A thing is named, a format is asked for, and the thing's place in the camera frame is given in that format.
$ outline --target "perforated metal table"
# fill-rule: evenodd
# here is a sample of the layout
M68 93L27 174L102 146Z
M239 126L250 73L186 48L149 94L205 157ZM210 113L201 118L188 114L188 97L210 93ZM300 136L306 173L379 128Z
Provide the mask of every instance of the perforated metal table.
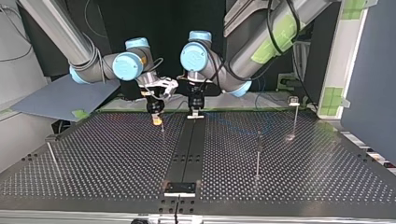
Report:
M162 132L146 113L99 113L0 174L0 217L396 219L396 176L310 112L293 122L288 111L176 113ZM196 197L164 197L168 182L196 183Z

